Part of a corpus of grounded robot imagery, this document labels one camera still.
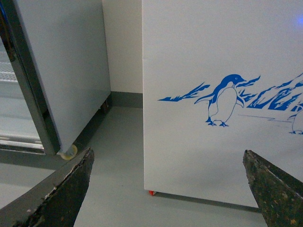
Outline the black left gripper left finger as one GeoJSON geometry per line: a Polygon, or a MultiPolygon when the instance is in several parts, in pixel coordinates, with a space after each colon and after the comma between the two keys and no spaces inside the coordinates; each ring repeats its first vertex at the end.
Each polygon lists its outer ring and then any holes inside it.
{"type": "Polygon", "coordinates": [[[86,196],[94,151],[87,148],[0,210],[2,227],[72,227],[86,196]]]}

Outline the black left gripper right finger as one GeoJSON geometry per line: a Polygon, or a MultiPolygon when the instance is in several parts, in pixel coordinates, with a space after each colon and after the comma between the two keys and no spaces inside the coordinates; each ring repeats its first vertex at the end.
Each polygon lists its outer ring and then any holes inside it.
{"type": "Polygon", "coordinates": [[[303,225],[303,183],[252,150],[243,155],[248,184],[268,227],[303,225]]]}

